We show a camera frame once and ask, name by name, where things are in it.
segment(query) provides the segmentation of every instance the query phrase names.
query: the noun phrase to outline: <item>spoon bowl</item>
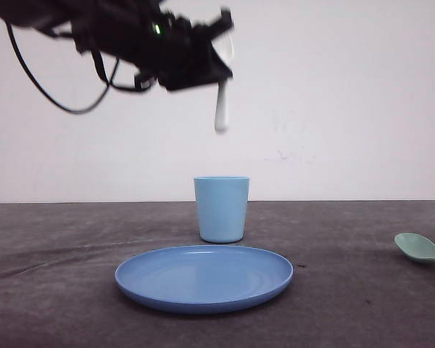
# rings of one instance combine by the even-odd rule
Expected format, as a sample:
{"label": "spoon bowl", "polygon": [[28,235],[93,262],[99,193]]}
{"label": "spoon bowl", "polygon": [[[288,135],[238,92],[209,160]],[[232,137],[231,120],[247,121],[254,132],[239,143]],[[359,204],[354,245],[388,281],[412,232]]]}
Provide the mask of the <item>spoon bowl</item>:
{"label": "spoon bowl", "polygon": [[394,237],[394,242],[414,261],[435,262],[435,244],[420,234],[400,233]]}

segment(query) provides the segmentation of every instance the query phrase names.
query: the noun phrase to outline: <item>black cable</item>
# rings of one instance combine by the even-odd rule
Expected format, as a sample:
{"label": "black cable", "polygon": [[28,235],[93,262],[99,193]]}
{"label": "black cable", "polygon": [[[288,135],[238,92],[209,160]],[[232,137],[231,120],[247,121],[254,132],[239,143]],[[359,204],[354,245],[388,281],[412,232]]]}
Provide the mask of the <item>black cable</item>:
{"label": "black cable", "polygon": [[17,46],[16,43],[16,39],[15,39],[15,35],[13,33],[13,28],[9,23],[7,24],[7,31],[8,31],[8,36],[9,36],[9,40],[12,43],[13,49],[14,49],[14,53],[16,54],[17,60],[20,61],[21,67],[23,68],[23,70],[25,71],[26,75],[29,77],[29,79],[32,81],[32,83],[34,84],[35,87],[37,87],[37,89],[49,100],[51,101],[53,104],[55,104],[57,107],[59,107],[60,109],[63,109],[66,112],[69,112],[71,114],[76,114],[76,115],[80,115],[80,114],[85,114],[91,110],[93,110],[98,104],[100,104],[100,102],[103,100],[103,98],[106,96],[109,87],[111,86],[111,83],[113,81],[113,79],[115,78],[116,75],[116,71],[117,71],[117,66],[119,65],[119,58],[116,58],[116,63],[115,63],[115,67],[113,68],[113,71],[111,73],[111,78],[109,78],[109,81],[106,82],[106,87],[105,89],[102,91],[102,93],[100,94],[100,96],[96,99],[96,101],[94,101],[91,105],[89,105],[88,107],[85,107],[83,109],[70,109],[64,105],[61,105],[58,101],[56,101],[55,99],[53,99],[45,90],[44,88],[37,82],[36,78],[34,78],[32,72],[29,70],[28,66],[26,65],[24,59],[22,58],[20,49]]}

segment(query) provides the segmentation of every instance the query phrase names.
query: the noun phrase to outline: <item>blue plate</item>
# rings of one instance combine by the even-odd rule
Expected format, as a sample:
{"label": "blue plate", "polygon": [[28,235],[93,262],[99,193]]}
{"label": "blue plate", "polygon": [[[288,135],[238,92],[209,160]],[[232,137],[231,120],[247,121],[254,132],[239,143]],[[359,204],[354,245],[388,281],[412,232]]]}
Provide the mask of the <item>blue plate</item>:
{"label": "blue plate", "polygon": [[186,314],[232,312],[279,295],[293,267],[268,250],[229,245],[177,246],[123,262],[121,291],[156,310]]}

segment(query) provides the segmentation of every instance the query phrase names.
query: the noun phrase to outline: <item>cup rim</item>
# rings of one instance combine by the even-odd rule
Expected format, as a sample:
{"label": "cup rim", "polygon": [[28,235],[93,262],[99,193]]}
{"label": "cup rim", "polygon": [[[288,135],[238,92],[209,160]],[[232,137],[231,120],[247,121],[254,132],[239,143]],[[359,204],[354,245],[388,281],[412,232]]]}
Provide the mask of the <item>cup rim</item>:
{"label": "cup rim", "polygon": [[248,176],[196,176],[194,180],[249,180]]}

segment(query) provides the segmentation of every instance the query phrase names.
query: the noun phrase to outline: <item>plate rim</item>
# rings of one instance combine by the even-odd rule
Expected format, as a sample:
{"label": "plate rim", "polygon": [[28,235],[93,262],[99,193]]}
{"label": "plate rim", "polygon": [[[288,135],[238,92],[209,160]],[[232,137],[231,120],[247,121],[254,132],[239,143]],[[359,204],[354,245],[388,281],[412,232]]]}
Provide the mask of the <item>plate rim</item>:
{"label": "plate rim", "polygon": [[[275,286],[273,289],[269,290],[269,291],[265,291],[261,294],[257,294],[254,296],[250,296],[250,297],[242,297],[239,299],[234,299],[232,301],[222,301],[222,302],[179,302],[179,301],[168,301],[166,299],[159,299],[156,297],[150,297],[150,296],[145,296],[143,294],[140,293],[136,293],[133,292],[129,289],[127,289],[124,285],[121,284],[120,279],[119,279],[119,269],[121,269],[122,266],[124,266],[125,263],[136,259],[137,257],[141,257],[144,256],[146,254],[153,254],[155,252],[161,252],[164,250],[169,250],[169,249],[190,249],[190,248],[197,248],[197,247],[217,247],[217,248],[222,248],[222,249],[227,249],[227,248],[237,248],[237,249],[252,249],[252,250],[257,250],[258,252],[264,252],[264,253],[268,253],[271,254],[279,259],[282,259],[288,266],[290,269],[289,275],[282,281],[280,282],[279,285]],[[252,300],[252,299],[256,299],[258,297],[264,296],[266,294],[270,294],[276,290],[279,289],[285,289],[289,283],[291,282],[291,279],[293,278],[293,274],[294,274],[294,268],[293,265],[291,264],[291,262],[284,256],[276,253],[276,252],[272,252],[270,250],[266,250],[266,249],[261,249],[261,248],[255,248],[253,246],[243,246],[243,245],[212,245],[212,244],[196,244],[196,245],[179,245],[179,246],[169,246],[169,247],[165,247],[165,248],[161,248],[161,249],[154,249],[154,250],[150,250],[149,252],[142,252],[140,254],[137,254],[135,256],[129,257],[128,259],[124,260],[123,262],[121,262],[115,271],[115,280],[117,285],[123,290],[123,291],[127,291],[128,293],[134,295],[134,296],[138,296],[141,297],[143,299],[148,299],[148,300],[152,300],[152,301],[157,301],[157,302],[161,302],[161,303],[165,303],[165,304],[172,304],[172,305],[190,305],[190,306],[194,306],[194,305],[225,305],[225,304],[231,304],[234,302],[241,302],[241,301],[247,301],[247,300]]]}

